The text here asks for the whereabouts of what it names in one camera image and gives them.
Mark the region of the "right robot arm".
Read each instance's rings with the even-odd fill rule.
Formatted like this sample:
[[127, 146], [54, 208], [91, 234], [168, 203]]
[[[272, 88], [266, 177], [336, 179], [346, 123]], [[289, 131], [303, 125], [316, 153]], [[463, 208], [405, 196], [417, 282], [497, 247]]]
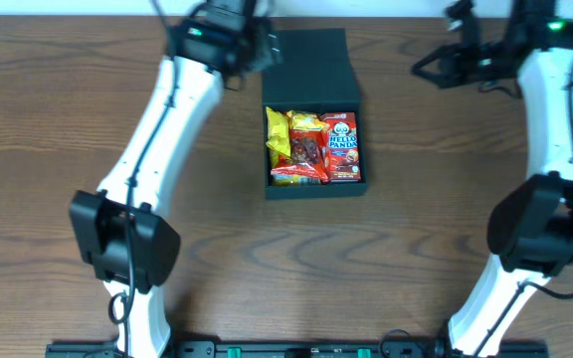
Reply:
[[538, 343], [504, 334], [530, 297], [573, 266], [573, 22], [552, 1], [516, 1], [501, 40], [483, 42], [470, 1], [446, 11], [461, 35], [417, 62], [415, 76], [442, 89], [499, 90], [513, 79], [526, 110], [525, 181], [492, 210], [484, 270], [428, 357], [543, 357]]

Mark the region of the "small orange-yellow snack packet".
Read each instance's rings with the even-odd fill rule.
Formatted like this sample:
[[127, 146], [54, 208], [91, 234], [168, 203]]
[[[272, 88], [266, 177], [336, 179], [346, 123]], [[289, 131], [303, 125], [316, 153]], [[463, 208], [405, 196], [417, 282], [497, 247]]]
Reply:
[[286, 116], [292, 130], [321, 132], [328, 128], [328, 124], [313, 112], [290, 110]]

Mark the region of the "black storage box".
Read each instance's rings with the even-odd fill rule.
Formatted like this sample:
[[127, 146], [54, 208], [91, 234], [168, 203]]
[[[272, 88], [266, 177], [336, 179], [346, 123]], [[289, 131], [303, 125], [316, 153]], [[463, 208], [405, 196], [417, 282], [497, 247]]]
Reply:
[[357, 182], [276, 186], [265, 155], [265, 196], [268, 200], [356, 197], [369, 186], [361, 113], [362, 95], [351, 66], [346, 34], [341, 28], [277, 31], [282, 61], [262, 71], [262, 107], [325, 114], [356, 115], [361, 179]]

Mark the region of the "red Hello Panda box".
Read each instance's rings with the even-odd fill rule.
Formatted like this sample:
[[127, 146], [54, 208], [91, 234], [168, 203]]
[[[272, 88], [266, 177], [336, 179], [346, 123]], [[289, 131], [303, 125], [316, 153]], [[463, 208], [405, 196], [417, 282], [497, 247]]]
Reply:
[[331, 183], [361, 180], [357, 123], [354, 112], [330, 112], [321, 117], [325, 168]]

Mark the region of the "red Hacks candy bag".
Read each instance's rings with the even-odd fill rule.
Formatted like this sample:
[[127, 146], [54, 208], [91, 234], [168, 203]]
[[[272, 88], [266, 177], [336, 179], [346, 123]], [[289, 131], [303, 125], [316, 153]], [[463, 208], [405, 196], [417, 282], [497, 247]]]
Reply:
[[328, 174], [322, 156], [323, 139], [320, 131], [289, 131], [288, 156], [279, 155], [277, 164], [271, 169], [272, 175], [299, 175], [328, 181]]

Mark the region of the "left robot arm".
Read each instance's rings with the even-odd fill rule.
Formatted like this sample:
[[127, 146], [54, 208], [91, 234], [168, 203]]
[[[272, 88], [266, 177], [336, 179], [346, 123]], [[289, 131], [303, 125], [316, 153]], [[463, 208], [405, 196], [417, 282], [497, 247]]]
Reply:
[[257, 15], [254, 0], [204, 1], [177, 25], [158, 2], [152, 7], [165, 47], [149, 102], [117, 162], [69, 209], [82, 260], [110, 294], [107, 314], [119, 333], [106, 351], [118, 357], [168, 349], [163, 284], [181, 239], [166, 217], [181, 169], [228, 79], [280, 57], [271, 20]]

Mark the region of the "yellow snack packet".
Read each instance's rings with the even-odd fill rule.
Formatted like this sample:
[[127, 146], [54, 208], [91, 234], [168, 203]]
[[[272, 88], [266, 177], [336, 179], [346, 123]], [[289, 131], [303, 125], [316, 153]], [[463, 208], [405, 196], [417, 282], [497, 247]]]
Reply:
[[275, 167], [280, 157], [290, 158], [288, 117], [282, 112], [266, 107], [268, 134], [266, 146], [270, 152], [271, 165]]

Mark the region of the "large yellow snack bag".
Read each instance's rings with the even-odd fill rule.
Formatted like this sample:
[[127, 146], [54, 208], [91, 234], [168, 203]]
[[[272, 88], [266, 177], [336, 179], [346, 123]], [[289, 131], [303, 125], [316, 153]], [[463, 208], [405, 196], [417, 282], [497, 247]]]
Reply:
[[[270, 149], [270, 162], [271, 166], [275, 167], [280, 159], [280, 155]], [[307, 186], [307, 185], [320, 185], [321, 181], [318, 178], [302, 176], [297, 174], [273, 174], [272, 184], [275, 186]]]

